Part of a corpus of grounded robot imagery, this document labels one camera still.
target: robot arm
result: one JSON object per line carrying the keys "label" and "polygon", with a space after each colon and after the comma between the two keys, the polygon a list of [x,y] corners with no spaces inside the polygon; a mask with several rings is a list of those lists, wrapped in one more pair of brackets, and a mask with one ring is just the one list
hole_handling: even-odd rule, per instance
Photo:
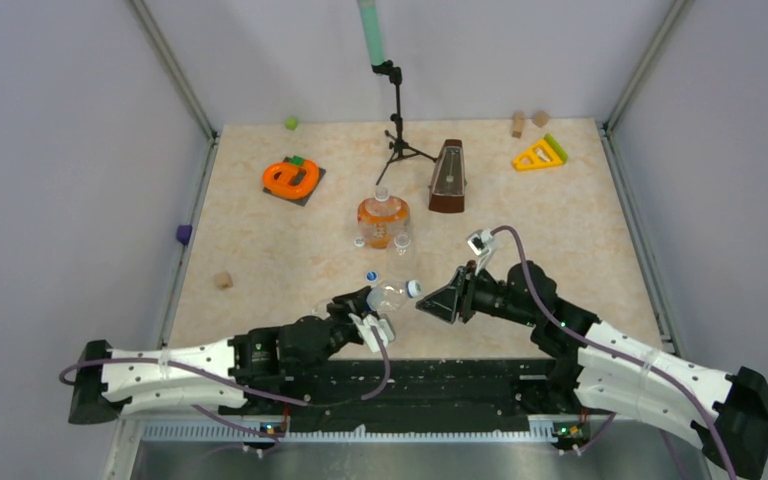
{"label": "robot arm", "polygon": [[196,404],[240,408],[251,398],[237,385],[277,392],[287,377],[321,366],[349,343],[377,352],[378,339],[386,347],[395,335],[386,317],[367,311],[369,291],[335,297],[325,319],[305,316],[196,347],[132,352],[89,342],[78,365],[93,365],[75,375],[69,422],[102,423]]}
{"label": "robot arm", "polygon": [[[555,282],[528,262],[534,293],[560,321],[560,326],[555,325],[529,292],[521,264],[511,267],[507,281],[497,281],[483,268],[495,249],[490,232],[476,232],[467,241],[479,262],[458,267],[448,285],[417,302],[419,310],[448,323],[466,323],[481,312],[533,327],[531,341],[557,360],[547,387],[559,402],[574,400],[669,431],[723,467],[701,413],[683,392],[689,391],[714,419],[736,473],[760,478],[768,456],[768,385],[761,374],[742,367],[732,375],[638,342],[594,313],[559,298]],[[591,344],[610,347],[616,354]],[[658,371],[683,388],[655,375]]]}

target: purple block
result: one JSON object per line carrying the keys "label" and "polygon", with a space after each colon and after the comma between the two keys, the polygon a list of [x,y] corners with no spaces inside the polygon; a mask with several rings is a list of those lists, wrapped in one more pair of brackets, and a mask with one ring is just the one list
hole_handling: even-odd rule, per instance
{"label": "purple block", "polygon": [[190,244],[190,238],[193,236],[192,225],[180,225],[178,231],[175,232],[175,239],[181,242],[181,245],[187,246]]}

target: green ball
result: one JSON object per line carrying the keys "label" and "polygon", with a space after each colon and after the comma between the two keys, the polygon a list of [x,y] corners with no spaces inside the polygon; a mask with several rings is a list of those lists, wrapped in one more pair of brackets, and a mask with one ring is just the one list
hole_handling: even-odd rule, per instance
{"label": "green ball", "polygon": [[296,117],[287,117],[287,119],[284,120],[284,127],[286,127],[287,130],[295,130],[298,126],[299,119]]}

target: marble-patterned tabletop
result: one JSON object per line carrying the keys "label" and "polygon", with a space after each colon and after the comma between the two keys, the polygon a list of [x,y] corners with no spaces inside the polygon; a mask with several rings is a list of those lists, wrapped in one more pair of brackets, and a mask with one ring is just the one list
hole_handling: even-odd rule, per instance
{"label": "marble-patterned tabletop", "polygon": [[[629,335],[659,347],[658,328],[628,228],[592,119],[553,119],[543,128],[526,122],[522,138],[511,120],[407,122],[412,146],[436,156],[444,140],[464,145],[466,211],[430,212],[433,163],[416,157],[393,164],[382,185],[411,207],[419,276],[426,292],[474,258],[465,237],[480,228],[514,226],[529,258],[558,284],[559,294],[597,313]],[[227,126],[210,178],[177,306],[170,345],[183,347],[283,325],[308,314],[319,301],[367,285],[366,272],[383,272],[383,250],[357,248],[357,206],[374,193],[389,157],[391,124]],[[511,160],[552,133],[569,154],[566,165],[516,172]],[[327,170],[306,206],[261,191],[261,174],[286,156],[299,155]],[[488,270],[505,278],[516,263],[510,236]],[[220,290],[213,276],[231,274]],[[531,330],[477,314],[449,325],[413,305],[391,314],[393,358],[544,357]],[[378,358],[350,345],[336,358]]]}

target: yellow and green toy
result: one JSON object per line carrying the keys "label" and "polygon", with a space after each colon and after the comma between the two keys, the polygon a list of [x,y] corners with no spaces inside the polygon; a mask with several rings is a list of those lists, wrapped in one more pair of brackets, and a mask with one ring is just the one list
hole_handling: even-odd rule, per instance
{"label": "yellow and green toy", "polygon": [[551,134],[546,134],[528,150],[517,155],[511,165],[514,170],[524,172],[526,170],[537,170],[539,168],[560,167],[567,163],[567,152],[561,148],[561,144],[555,140]]}

